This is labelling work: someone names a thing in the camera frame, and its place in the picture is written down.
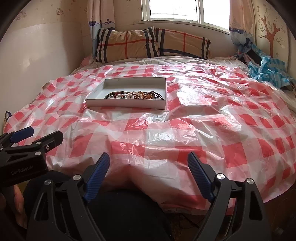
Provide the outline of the left hand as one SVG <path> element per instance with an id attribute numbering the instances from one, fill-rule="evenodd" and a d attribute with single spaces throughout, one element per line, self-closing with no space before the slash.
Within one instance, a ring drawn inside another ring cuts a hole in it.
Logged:
<path id="1" fill-rule="evenodd" d="M 6 196 L 3 195 L 2 193 L 0 194 L 0 196 L 1 196 L 1 211 L 4 210 L 7 205 L 9 205 L 9 207 L 11 207 L 12 211 L 15 214 L 16 222 L 18 223 L 18 225 L 26 229 L 27 216 L 24 209 L 25 201 L 19 186 L 17 184 L 14 185 L 12 200 L 6 199 Z"/>

